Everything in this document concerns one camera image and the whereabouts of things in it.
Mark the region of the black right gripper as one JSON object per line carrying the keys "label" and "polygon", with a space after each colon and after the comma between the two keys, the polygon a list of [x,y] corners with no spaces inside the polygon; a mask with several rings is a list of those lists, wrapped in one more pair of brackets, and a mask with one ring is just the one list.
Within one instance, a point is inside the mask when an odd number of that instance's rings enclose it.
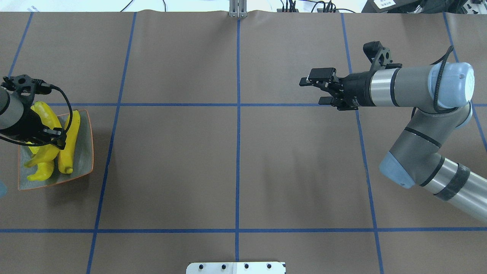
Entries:
{"label": "black right gripper", "polygon": [[345,77],[336,75],[336,68],[313,68],[308,78],[301,78],[299,86],[313,86],[327,92],[320,97],[319,105],[336,107],[339,111],[371,107],[371,72],[350,73]]}

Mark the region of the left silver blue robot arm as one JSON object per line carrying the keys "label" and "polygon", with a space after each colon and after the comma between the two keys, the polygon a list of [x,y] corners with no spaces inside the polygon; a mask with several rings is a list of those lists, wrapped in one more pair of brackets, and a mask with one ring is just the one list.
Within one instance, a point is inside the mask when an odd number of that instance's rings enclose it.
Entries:
{"label": "left silver blue robot arm", "polygon": [[11,93],[4,90],[1,92],[1,140],[25,147],[53,145],[63,150],[67,130],[61,126],[49,129],[42,123],[40,115],[30,109],[39,88],[59,91],[66,101],[69,114],[73,114],[68,97],[55,85],[21,85]]}

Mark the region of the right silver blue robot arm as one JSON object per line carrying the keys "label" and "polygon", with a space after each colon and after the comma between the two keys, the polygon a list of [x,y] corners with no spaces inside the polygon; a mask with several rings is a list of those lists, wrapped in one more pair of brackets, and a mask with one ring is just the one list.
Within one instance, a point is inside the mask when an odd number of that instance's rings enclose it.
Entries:
{"label": "right silver blue robot arm", "polygon": [[447,64],[447,88],[434,101],[433,81],[440,65],[403,68],[372,65],[369,71],[337,77],[335,68],[313,68],[299,85],[327,92],[320,105],[338,110],[359,107],[412,107],[416,112],[379,165],[381,173],[409,189],[427,189],[477,220],[486,222],[486,179],[439,153],[451,133],[472,115],[473,68]]}

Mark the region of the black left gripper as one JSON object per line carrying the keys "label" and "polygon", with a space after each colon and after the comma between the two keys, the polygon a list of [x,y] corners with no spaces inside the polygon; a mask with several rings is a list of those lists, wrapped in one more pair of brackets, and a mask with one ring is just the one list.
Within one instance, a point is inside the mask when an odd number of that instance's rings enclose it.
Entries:
{"label": "black left gripper", "polygon": [[63,150],[66,144],[66,131],[59,126],[49,127],[41,121],[33,110],[20,114],[1,114],[1,140],[26,146],[41,147],[53,145]]}

